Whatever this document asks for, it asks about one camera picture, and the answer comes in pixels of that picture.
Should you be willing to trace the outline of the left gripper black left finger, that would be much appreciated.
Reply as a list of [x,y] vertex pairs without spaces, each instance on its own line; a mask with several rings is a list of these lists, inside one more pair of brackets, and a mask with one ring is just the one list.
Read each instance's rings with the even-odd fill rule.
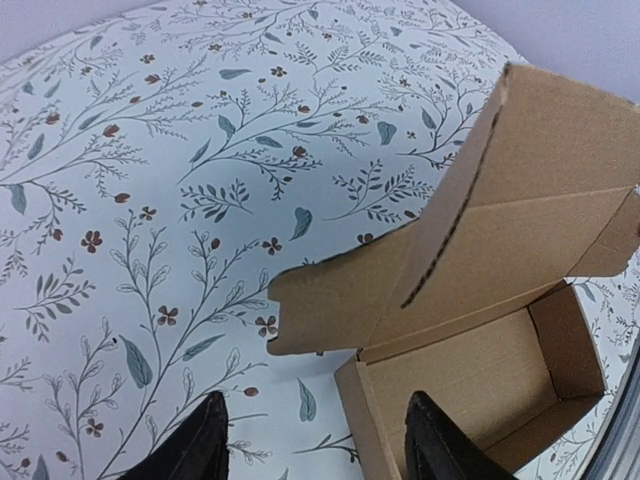
[[213,391],[126,480],[226,480],[229,477],[228,411]]

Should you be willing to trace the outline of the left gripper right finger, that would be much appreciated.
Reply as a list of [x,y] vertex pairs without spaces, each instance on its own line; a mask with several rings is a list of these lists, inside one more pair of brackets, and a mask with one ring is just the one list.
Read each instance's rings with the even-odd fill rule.
[[405,417],[407,478],[411,480],[513,480],[424,391],[415,391]]

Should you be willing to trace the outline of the brown cardboard box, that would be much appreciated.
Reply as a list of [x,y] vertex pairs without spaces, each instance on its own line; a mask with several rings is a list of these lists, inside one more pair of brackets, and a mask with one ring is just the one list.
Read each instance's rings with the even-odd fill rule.
[[636,104],[509,64],[418,219],[272,280],[268,351],[355,351],[335,379],[368,479],[407,477],[417,391],[516,472],[603,396],[568,279],[626,268],[638,182]]

